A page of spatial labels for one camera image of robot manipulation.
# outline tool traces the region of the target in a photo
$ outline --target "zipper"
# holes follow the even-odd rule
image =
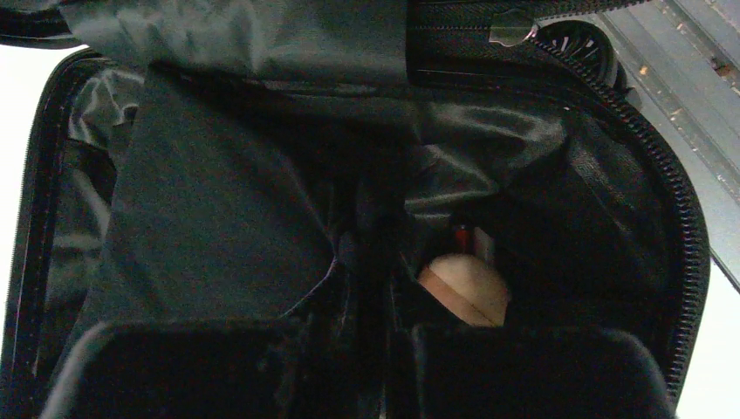
[[[73,53],[57,65],[34,115],[21,183],[0,357],[0,397],[8,409],[4,412],[7,417],[26,417],[34,408],[35,363],[45,309],[69,99],[71,93],[77,92],[99,70],[96,65],[80,68],[80,62],[98,56],[87,49]]]
[[[511,85],[517,83],[512,83],[512,79],[529,77],[532,82],[538,78],[555,77],[553,73],[531,69],[537,62],[542,64],[549,59],[549,62],[545,62],[547,65],[564,68],[571,76],[575,76],[579,84],[569,90],[568,87],[573,86],[561,82],[559,97],[581,102],[583,99],[576,95],[586,93],[606,108],[610,119],[619,121],[627,130],[631,139],[628,145],[647,157],[652,171],[665,187],[665,202],[670,203],[670,222],[673,224],[669,230],[676,232],[670,238],[679,243],[673,256],[675,266],[671,278],[681,278],[681,281],[680,284],[674,282],[674,288],[668,290],[669,297],[664,306],[658,307],[662,309],[661,327],[658,330],[662,339],[655,347],[656,350],[662,350],[663,354],[654,354],[659,358],[668,394],[672,402],[677,402],[708,290],[709,239],[698,198],[673,150],[637,110],[579,61],[536,38],[536,19],[577,16],[638,3],[645,3],[645,0],[418,3],[409,10],[408,42],[409,50],[414,54],[412,58],[420,58],[420,62],[425,64],[446,60],[448,63],[445,66],[449,68],[452,58],[456,66],[470,68],[464,60],[472,58],[481,63],[474,65],[478,70],[485,66],[490,68],[492,74],[480,74],[478,70],[416,71],[417,74],[437,73],[437,76],[462,75],[468,79],[472,79],[470,76],[490,76],[486,81],[464,84],[467,88],[477,90],[490,90],[492,85],[495,89],[511,90]],[[514,71],[507,69],[507,64],[511,62],[524,67]],[[458,88],[463,85],[459,79],[451,82],[441,82],[439,79],[427,81]],[[539,88],[542,86],[530,83],[517,90],[532,94]],[[550,91],[543,92],[552,96]]]

